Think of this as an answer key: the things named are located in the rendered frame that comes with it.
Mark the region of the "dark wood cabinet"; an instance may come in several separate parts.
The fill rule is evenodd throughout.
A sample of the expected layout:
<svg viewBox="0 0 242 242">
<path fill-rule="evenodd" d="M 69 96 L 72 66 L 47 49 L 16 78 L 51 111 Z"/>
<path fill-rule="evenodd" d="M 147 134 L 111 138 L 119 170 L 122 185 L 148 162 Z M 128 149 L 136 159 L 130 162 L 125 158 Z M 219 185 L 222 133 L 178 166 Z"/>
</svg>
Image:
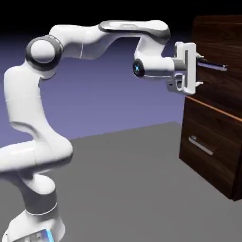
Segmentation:
<svg viewBox="0 0 242 242">
<path fill-rule="evenodd" d="M 242 15 L 197 16 L 191 40 L 204 60 L 186 97 L 180 159 L 227 198 L 242 200 Z"/>
</svg>

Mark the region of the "dark wood drawer front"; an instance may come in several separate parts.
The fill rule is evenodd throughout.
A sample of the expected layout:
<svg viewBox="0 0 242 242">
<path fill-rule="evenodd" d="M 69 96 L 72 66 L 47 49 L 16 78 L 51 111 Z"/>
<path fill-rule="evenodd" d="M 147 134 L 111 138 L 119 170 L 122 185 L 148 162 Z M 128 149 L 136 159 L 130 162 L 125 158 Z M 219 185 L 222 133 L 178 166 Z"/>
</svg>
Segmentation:
<svg viewBox="0 0 242 242">
<path fill-rule="evenodd" d="M 198 66 L 203 84 L 196 98 L 242 119 L 242 24 L 195 22 L 191 40 L 206 60 L 228 66 L 227 71 Z"/>
<path fill-rule="evenodd" d="M 189 136 L 214 154 L 190 143 Z M 242 200 L 242 119 L 187 97 L 179 158 L 228 199 Z"/>
</svg>

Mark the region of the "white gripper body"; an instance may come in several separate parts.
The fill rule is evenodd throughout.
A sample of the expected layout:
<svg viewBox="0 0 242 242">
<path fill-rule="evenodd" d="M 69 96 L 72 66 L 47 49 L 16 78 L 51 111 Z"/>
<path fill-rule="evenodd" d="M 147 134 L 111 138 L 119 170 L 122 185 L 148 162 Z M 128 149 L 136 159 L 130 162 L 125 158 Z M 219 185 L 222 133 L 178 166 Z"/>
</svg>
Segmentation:
<svg viewBox="0 0 242 242">
<path fill-rule="evenodd" d="M 176 89 L 186 95 L 196 92 L 196 44 L 176 42 L 176 57 L 185 64 L 185 73 L 176 73 L 174 80 Z"/>
</svg>

